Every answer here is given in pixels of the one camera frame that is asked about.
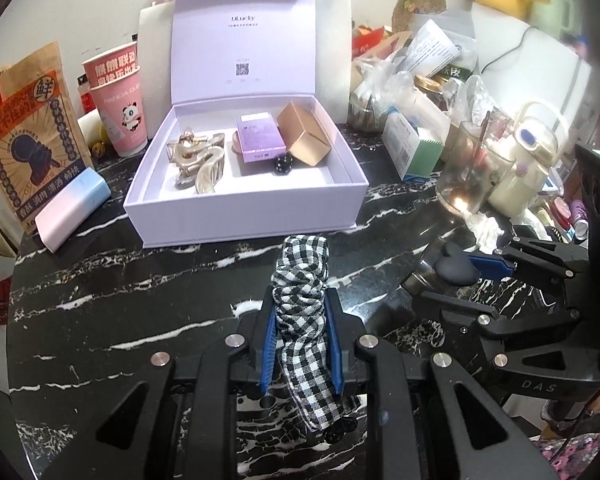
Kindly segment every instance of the open box lid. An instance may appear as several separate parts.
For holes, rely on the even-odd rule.
[[[171,101],[315,93],[315,0],[176,0]]]

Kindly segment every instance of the white paper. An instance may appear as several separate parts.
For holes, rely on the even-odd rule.
[[[498,248],[498,237],[504,234],[504,231],[498,226],[498,221],[493,216],[487,216],[484,213],[476,213],[465,217],[464,221],[475,236],[475,243],[480,252],[484,254],[493,254]]]
[[[460,55],[460,51],[433,20],[429,20],[411,41],[398,70],[414,76],[432,76]]]

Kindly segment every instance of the gold box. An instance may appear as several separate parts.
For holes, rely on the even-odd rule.
[[[278,115],[278,129],[295,158],[315,166],[331,151],[331,143],[314,115],[290,102]]]

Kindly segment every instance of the blue gripper pad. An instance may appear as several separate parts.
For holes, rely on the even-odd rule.
[[[273,367],[276,363],[276,343],[277,338],[276,329],[276,309],[275,306],[271,309],[271,315],[269,316],[269,324],[267,325],[267,334],[264,339],[264,346],[262,348],[262,374],[260,375],[260,391],[266,394],[271,380],[273,377]]]
[[[483,280],[499,282],[503,278],[509,278],[513,274],[514,266],[499,257],[469,255],[471,263],[480,271]]]
[[[331,313],[331,305],[329,297],[325,292],[324,295],[324,311],[327,319],[327,336],[329,345],[329,355],[331,358],[331,382],[338,395],[342,395],[344,391],[344,378],[342,377],[342,359],[340,352],[340,343],[336,328],[333,322],[333,314]]]

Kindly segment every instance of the snack bag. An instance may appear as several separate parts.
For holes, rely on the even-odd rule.
[[[38,212],[87,166],[58,44],[51,43],[0,75],[0,190],[31,233]]]

